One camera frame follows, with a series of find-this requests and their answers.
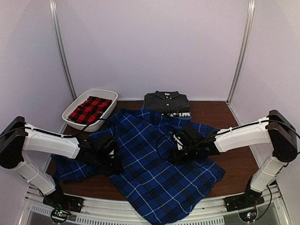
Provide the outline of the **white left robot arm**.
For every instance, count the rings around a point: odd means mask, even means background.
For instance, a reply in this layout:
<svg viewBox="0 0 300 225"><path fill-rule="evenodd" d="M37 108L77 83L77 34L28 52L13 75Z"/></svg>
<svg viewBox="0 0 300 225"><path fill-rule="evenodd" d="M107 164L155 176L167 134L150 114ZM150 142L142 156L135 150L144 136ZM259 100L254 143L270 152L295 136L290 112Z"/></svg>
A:
<svg viewBox="0 0 300 225"><path fill-rule="evenodd" d="M91 139L76 135L61 135L39 129L17 116L0 134L0 166L19 173L36 186L57 208L67 204L67 197L59 191L54 179L40 171L39 167L23 154L23 151L39 151L87 164L95 164L105 172L120 174L124 171L118 156L119 144L114 134L104 134Z"/></svg>

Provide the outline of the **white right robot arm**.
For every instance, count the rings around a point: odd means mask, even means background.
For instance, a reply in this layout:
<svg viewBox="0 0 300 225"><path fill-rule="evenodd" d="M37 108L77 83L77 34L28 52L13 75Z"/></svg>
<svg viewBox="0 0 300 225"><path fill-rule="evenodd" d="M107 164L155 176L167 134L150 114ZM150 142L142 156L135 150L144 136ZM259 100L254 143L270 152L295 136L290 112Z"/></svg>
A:
<svg viewBox="0 0 300 225"><path fill-rule="evenodd" d="M240 203L245 207L256 202L281 169L299 155L299 135L294 126L277 110L271 110L268 116L257 121L211 131L207 135L202 135L191 125L186 125L173 135L173 139L177 149L170 153L168 160L175 165L220 155L241 147L272 144L273 151L249 179L245 193L240 197Z"/></svg>

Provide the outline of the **blue plaid long sleeve shirt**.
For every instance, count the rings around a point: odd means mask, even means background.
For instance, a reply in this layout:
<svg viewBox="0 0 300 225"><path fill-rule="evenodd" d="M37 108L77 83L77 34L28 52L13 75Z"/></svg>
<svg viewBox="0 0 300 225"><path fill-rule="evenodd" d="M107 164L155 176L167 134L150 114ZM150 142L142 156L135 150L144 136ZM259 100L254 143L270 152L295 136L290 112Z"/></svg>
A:
<svg viewBox="0 0 300 225"><path fill-rule="evenodd" d="M135 207L141 207L143 200L160 206L175 195L191 206L209 194L223 179L225 170L212 159L183 165L166 161L175 146L171 134L190 124L152 110L120 109L111 117L107 129L92 133L90 138L114 134L124 172L110 175L109 180Z"/></svg>

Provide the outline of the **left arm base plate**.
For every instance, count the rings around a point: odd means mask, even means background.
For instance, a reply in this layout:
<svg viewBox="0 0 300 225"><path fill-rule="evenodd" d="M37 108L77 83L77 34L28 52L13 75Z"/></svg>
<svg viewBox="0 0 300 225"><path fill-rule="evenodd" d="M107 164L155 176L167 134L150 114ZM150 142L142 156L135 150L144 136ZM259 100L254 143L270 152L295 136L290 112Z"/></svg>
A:
<svg viewBox="0 0 300 225"><path fill-rule="evenodd" d="M55 209L67 212L80 213L83 206L83 199L72 195L66 195L61 190L45 195L42 193L43 204L49 205Z"/></svg>

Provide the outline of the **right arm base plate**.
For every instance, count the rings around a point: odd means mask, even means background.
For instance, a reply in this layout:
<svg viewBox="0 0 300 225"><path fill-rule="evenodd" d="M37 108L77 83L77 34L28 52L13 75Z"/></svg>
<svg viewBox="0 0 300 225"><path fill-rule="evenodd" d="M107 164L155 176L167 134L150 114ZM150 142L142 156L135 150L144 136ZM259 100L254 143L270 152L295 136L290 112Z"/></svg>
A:
<svg viewBox="0 0 300 225"><path fill-rule="evenodd" d="M227 212L253 208L264 203L263 197L253 198L245 194L233 195L224 199Z"/></svg>

